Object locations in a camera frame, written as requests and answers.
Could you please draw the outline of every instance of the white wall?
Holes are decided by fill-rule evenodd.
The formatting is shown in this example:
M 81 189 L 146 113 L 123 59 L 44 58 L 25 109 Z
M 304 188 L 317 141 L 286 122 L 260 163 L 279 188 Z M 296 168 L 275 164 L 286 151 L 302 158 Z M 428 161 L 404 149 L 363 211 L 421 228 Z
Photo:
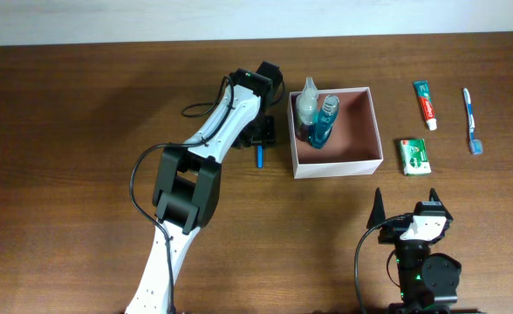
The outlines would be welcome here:
M 513 31 L 513 0 L 0 0 L 0 45 Z

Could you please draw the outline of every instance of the blue bottle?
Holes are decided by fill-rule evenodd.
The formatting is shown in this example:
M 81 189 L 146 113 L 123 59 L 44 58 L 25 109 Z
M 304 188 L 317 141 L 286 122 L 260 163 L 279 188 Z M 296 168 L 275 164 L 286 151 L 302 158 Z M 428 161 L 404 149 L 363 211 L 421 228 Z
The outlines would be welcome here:
M 340 99 L 334 95 L 328 95 L 325 98 L 322 108 L 318 113 L 317 124 L 313 134 L 309 137 L 311 145 L 315 148 L 322 148 L 332 132 L 332 126 L 336 117 L 338 117 Z

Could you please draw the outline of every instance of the bottle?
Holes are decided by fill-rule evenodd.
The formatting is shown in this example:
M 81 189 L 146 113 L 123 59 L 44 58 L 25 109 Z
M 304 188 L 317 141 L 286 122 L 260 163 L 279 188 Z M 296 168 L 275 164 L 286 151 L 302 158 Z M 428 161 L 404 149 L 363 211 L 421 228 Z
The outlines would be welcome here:
M 317 125 L 315 132 L 311 136 L 311 145 L 315 148 L 322 148 L 330 138 L 332 126 L 336 117 L 338 117 L 340 99 L 334 95 L 328 95 L 325 98 L 320 113 L 318 113 Z
M 312 81 L 307 78 L 305 88 L 301 95 L 295 100 L 296 107 L 296 132 L 297 137 L 302 141 L 309 141 L 312 129 L 317 123 L 318 117 L 318 89 Z

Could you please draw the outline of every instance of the small green box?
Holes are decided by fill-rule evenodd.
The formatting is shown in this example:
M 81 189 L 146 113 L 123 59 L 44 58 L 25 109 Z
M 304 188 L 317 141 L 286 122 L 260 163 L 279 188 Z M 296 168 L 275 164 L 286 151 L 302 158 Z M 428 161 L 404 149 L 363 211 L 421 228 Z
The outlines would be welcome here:
M 425 149 L 425 140 L 401 140 L 400 154 L 404 164 L 405 175 L 431 173 L 428 151 Z

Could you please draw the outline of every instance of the white box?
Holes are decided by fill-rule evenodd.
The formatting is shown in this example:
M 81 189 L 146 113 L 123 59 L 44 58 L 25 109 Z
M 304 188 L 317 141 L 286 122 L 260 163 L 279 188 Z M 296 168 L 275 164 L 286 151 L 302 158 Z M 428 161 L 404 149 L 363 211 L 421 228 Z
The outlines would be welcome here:
M 290 92 L 288 102 L 293 177 L 373 174 L 383 161 L 383 155 L 369 87 L 318 91 L 319 109 L 326 95 L 340 99 L 331 137 L 322 149 L 313 148 L 295 134 L 295 102 L 299 94 L 301 92 Z

